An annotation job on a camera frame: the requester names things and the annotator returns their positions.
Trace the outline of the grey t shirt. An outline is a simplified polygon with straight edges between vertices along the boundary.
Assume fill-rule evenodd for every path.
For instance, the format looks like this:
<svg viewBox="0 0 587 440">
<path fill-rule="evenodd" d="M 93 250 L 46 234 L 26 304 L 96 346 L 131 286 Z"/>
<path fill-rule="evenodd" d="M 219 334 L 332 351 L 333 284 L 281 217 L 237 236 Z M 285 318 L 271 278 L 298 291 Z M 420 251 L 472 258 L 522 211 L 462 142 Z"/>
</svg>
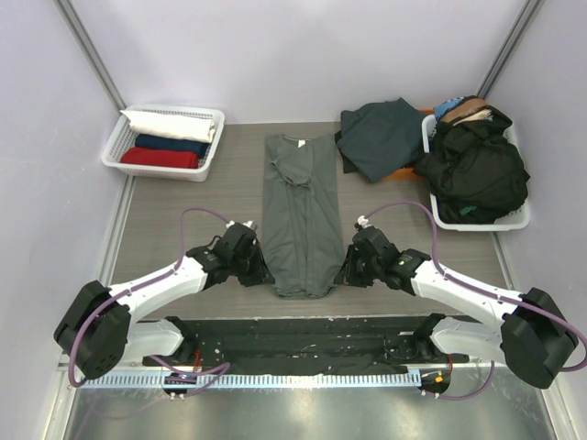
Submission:
<svg viewBox="0 0 587 440">
<path fill-rule="evenodd" d="M 345 251 L 332 135 L 265 138 L 262 252 L 284 299 L 317 299 L 336 289 Z"/>
</svg>

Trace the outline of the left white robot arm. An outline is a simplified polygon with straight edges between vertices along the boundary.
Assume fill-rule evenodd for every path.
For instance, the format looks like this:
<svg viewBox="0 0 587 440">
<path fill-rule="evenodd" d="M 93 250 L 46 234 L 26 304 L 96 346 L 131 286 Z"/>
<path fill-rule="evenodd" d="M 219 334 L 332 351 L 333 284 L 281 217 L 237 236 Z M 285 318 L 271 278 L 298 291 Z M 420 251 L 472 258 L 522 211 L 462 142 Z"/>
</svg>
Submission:
<svg viewBox="0 0 587 440">
<path fill-rule="evenodd" d="M 173 366 L 191 362 L 198 348 L 193 330 L 176 316 L 146 316 L 187 295 L 235 277 L 245 286 L 272 284 L 256 226 L 231 222 L 212 247 L 194 247 L 171 265 L 125 283 L 94 280 L 77 294 L 54 332 L 70 357 L 71 372 L 96 380 L 119 362 L 161 358 Z"/>
</svg>

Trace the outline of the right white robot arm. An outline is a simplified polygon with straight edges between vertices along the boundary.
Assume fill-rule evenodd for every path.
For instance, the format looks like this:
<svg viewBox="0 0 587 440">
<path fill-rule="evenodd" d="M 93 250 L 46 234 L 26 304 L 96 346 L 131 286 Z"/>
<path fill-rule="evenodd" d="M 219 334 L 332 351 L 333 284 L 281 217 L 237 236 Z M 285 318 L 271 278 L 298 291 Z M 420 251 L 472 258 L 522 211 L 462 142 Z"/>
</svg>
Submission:
<svg viewBox="0 0 587 440">
<path fill-rule="evenodd" d="M 426 253 L 398 250 L 381 230 L 369 226 L 352 238 L 335 282 L 366 288 L 375 281 L 466 315 L 460 320 L 432 313 L 415 330 L 415 353 L 426 362 L 447 355 L 493 361 L 544 390 L 579 344 L 545 291 L 509 291 L 466 277 Z"/>
</svg>

